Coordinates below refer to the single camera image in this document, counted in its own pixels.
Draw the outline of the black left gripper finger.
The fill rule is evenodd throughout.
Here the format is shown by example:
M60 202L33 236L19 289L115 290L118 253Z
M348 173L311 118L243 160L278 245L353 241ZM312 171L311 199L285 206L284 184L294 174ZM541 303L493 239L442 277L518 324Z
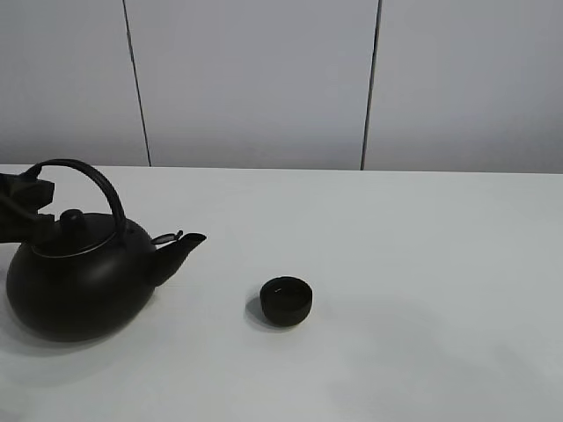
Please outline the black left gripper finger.
M53 215L28 212L7 197L1 198L1 243L40 244L52 236Z
M1 174L1 197L29 213L37 213L50 205L55 184L50 181L16 174Z

